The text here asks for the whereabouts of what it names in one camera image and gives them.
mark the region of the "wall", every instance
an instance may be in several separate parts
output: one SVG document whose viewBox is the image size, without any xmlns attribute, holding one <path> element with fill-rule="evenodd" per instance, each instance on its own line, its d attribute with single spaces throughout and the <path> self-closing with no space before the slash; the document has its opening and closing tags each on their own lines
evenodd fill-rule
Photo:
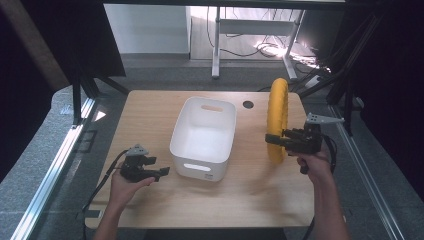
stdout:
<svg viewBox="0 0 424 240">
<path fill-rule="evenodd" d="M 190 52 L 189 7 L 104 6 L 121 54 Z"/>
</svg>

